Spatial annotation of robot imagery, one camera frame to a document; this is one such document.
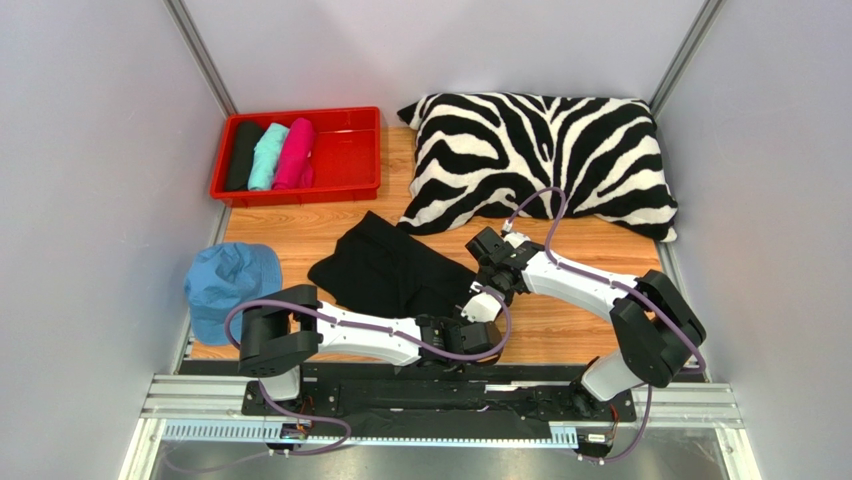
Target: pillow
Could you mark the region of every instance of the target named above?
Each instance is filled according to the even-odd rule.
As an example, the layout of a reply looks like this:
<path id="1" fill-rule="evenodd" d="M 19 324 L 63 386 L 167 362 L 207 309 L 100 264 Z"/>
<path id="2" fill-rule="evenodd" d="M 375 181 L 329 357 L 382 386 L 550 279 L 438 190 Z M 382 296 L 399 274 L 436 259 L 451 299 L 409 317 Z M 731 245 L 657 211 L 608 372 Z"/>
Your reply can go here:
<path id="1" fill-rule="evenodd" d="M 437 94 L 398 112 L 417 130 L 410 234 L 451 230 L 474 215 L 508 217 L 528 196 L 559 186 L 566 216 L 598 217 L 655 240 L 677 235 L 657 129 L 642 100 L 512 93 Z M 559 197 L 522 216 L 552 219 Z"/>

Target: floor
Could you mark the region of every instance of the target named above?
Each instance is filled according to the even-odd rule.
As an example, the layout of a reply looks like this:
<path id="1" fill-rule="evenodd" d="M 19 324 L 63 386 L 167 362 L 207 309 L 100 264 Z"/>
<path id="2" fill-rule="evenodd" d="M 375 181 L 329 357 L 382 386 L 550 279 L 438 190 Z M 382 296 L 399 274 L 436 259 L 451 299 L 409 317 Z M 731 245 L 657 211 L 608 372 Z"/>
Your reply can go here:
<path id="1" fill-rule="evenodd" d="M 414 132 L 391 128 L 383 132 L 382 186 L 376 200 L 345 203 L 288 205 L 234 209 L 225 233 L 226 242 L 263 243 L 281 260 L 283 287 L 310 283 L 308 269 L 330 255 L 335 243 L 368 210 L 396 223 L 410 200 L 408 183 L 414 169 Z M 467 225 L 425 237 L 416 237 L 443 255 L 476 270 L 465 243 L 483 227 L 500 229 L 502 220 L 474 218 Z M 515 229 L 533 241 L 543 242 L 549 221 L 519 218 Z M 553 241 L 560 255 L 600 269 L 641 276 L 660 269 L 654 242 L 598 218 L 565 219 Z M 320 299 L 333 302 L 320 291 Z M 512 305 L 512 338 L 501 363 L 581 363 L 605 355 L 616 347 L 612 327 L 578 307 L 540 295 L 521 295 Z M 502 319 L 498 320 L 502 328 Z M 195 343 L 192 358 L 238 358 L 231 346 Z M 320 357 L 321 360 L 367 360 L 354 357 Z"/>

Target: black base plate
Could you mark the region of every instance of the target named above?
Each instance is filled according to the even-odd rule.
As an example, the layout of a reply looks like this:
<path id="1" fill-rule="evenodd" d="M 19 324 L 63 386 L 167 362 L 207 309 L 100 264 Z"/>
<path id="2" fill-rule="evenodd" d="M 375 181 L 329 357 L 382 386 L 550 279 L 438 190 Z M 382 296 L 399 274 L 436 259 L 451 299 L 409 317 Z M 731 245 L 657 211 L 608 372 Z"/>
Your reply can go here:
<path id="1" fill-rule="evenodd" d="M 387 438 L 550 438 L 550 421 L 611 422 L 612 413 L 585 418 L 570 408 L 569 386 L 532 386 L 513 391 L 485 391 L 485 385 L 513 381 L 567 382 L 583 366 L 466 366 L 464 371 L 393 367 L 386 364 L 305 363 L 302 397 L 280 402 L 299 411 L 311 397 L 314 415 L 335 417 L 352 426 L 358 437 Z M 630 392 L 612 400 L 623 422 L 636 420 Z M 249 382 L 243 415 L 275 416 Z M 339 427 L 316 424 L 314 435 L 339 435 Z"/>

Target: baseball cap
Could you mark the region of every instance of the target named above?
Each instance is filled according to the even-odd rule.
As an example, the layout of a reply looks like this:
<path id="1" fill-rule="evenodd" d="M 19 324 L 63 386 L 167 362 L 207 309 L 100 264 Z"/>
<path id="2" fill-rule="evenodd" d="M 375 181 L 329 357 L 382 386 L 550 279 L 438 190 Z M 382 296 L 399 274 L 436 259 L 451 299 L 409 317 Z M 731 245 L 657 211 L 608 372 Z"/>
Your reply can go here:
<path id="1" fill-rule="evenodd" d="M 183 283 L 195 337 L 206 345 L 227 345 L 225 317 L 237 305 L 281 290 L 281 264 L 266 245 L 221 243 L 195 256 Z M 231 322 L 240 339 L 242 313 Z"/>

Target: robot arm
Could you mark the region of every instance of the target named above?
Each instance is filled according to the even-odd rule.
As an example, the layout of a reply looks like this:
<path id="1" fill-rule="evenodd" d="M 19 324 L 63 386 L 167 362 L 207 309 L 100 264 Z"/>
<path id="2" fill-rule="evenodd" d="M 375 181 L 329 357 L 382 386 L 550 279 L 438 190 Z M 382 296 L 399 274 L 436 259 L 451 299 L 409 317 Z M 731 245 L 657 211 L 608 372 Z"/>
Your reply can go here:
<path id="1" fill-rule="evenodd" d="M 449 361 L 423 345 L 457 356 L 482 356 L 500 343 L 494 322 L 422 315 L 379 318 L 349 312 L 317 300 L 312 285 L 297 285 L 259 300 L 286 302 L 293 308 L 263 306 L 245 310 L 238 373 L 257 377 L 274 400 L 299 394 L 299 365 L 317 353 L 376 358 L 396 366 Z M 500 311 L 489 313 L 496 317 Z M 290 316 L 299 331 L 290 331 Z"/>
<path id="2" fill-rule="evenodd" d="M 480 266 L 473 290 L 487 285 L 502 294 L 506 304 L 511 304 L 515 293 L 548 295 L 613 324 L 618 350 L 593 360 L 576 382 L 578 402 L 590 410 L 604 408 L 618 393 L 643 383 L 665 387 L 690 357 L 689 349 L 663 322 L 656 317 L 649 320 L 643 304 L 615 288 L 616 284 L 629 286 L 651 299 L 694 345 L 704 341 L 701 323 L 669 278 L 660 272 L 649 271 L 641 278 L 605 272 L 558 255 L 551 258 L 543 246 L 520 233 L 509 232 L 501 238 L 490 228 L 471 240 L 467 249 Z M 474 295 L 461 310 L 461 318 L 385 319 L 356 314 L 317 301 L 316 287 L 310 285 L 265 298 L 316 312 L 295 314 L 301 328 L 293 333 L 289 316 L 294 312 L 275 307 L 245 312 L 239 373 L 263 379 L 270 391 L 279 392 L 273 395 L 277 400 L 298 394 L 298 370 L 294 369 L 316 353 L 367 356 L 397 366 L 422 365 L 442 359 L 394 332 L 462 355 L 486 352 L 501 339 L 493 322 L 501 306 L 486 293 Z M 334 320 L 319 320 L 322 317 Z M 284 386 L 270 388 L 274 381 Z"/>
<path id="3" fill-rule="evenodd" d="M 661 272 L 651 270 L 641 278 L 605 272 L 559 255 L 551 258 L 527 236 L 506 232 L 501 238 L 491 228 L 482 230 L 467 249 L 479 263 L 477 281 L 503 293 L 507 303 L 514 293 L 537 293 L 577 305 L 612 323 L 618 350 L 593 360 L 578 382 L 577 395 L 587 397 L 590 408 L 600 408 L 618 393 L 640 384 L 665 387 L 690 357 L 688 347 L 659 318 L 649 321 L 643 304 L 616 285 L 648 297 L 694 345 L 700 345 L 706 336 L 686 301 Z M 487 301 L 474 300 L 468 306 Z M 476 309 L 466 308 L 462 316 L 490 320 Z"/>

